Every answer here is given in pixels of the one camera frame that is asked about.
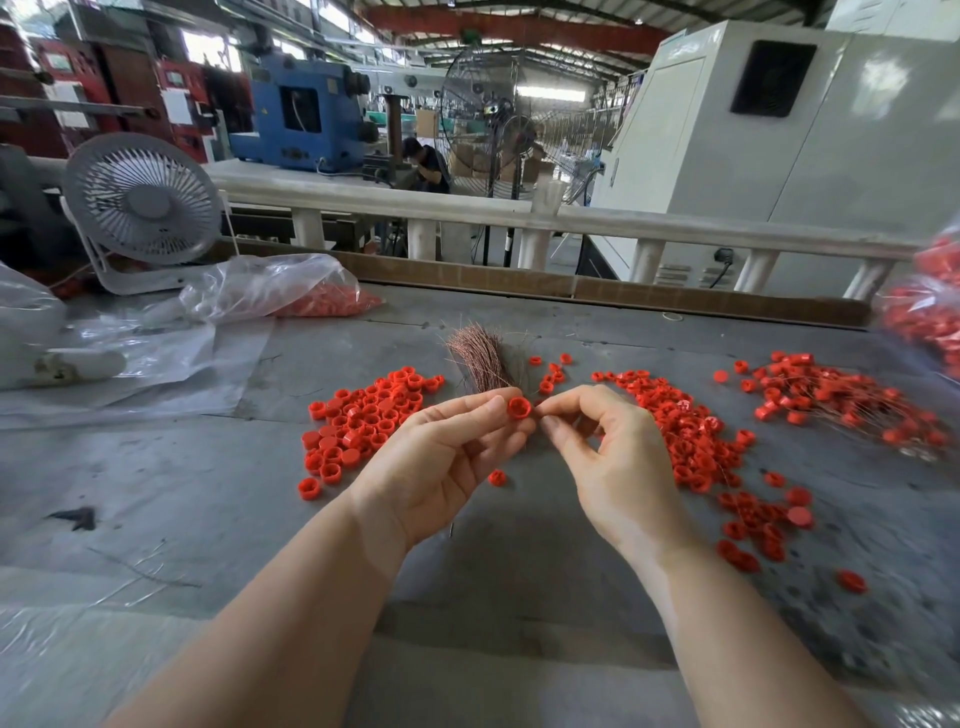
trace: right hand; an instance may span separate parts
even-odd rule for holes
[[[637,558],[700,543],[646,409],[608,387],[584,385],[542,402],[537,414],[573,473],[590,522],[635,567]],[[594,450],[587,437],[598,430],[604,437]]]

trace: forearm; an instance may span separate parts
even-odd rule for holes
[[[770,605],[708,547],[665,551],[636,570],[705,728],[869,725]]]
[[[355,501],[327,505],[107,726],[339,725],[404,553]]]
[[[444,177],[440,172],[435,170],[429,170],[426,167],[417,167],[417,171],[420,172],[420,176],[423,177],[428,182],[434,184],[440,184],[440,180]]]

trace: white desk fan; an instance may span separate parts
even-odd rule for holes
[[[207,270],[180,264],[220,235],[221,199],[201,166],[172,144],[139,133],[95,136],[70,156],[62,190],[63,211],[111,293],[182,288]],[[111,253],[156,268],[122,273]]]

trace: white railing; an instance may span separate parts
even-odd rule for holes
[[[42,179],[54,183],[63,160],[32,158]],[[542,270],[553,232],[633,238],[636,248],[629,280],[652,283],[666,242],[740,248],[750,251],[734,290],[760,293],[781,253],[860,258],[861,264],[844,298],[868,300],[895,263],[910,260],[925,243],[877,232],[814,228],[803,225],[719,220],[686,215],[598,207],[560,206],[563,183],[538,182],[533,201],[498,200],[467,195],[436,195],[395,190],[386,185],[336,183],[296,175],[252,176],[208,168],[210,177],[231,203],[287,207],[295,229],[311,230],[318,211],[405,218],[412,221],[418,244],[411,257],[433,259],[434,247],[421,244],[436,222],[516,228],[521,233],[516,260],[521,268]]]

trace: plastic bag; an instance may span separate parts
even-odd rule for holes
[[[180,292],[186,316],[210,324],[262,316],[352,316],[383,303],[332,255],[238,255]]]
[[[915,361],[960,382],[960,216],[913,265],[916,273],[877,294],[874,310]]]
[[[20,344],[51,346],[66,320],[66,305],[45,285],[0,263],[0,328]]]
[[[960,381],[960,288],[914,275],[875,299],[884,327],[933,368]]]

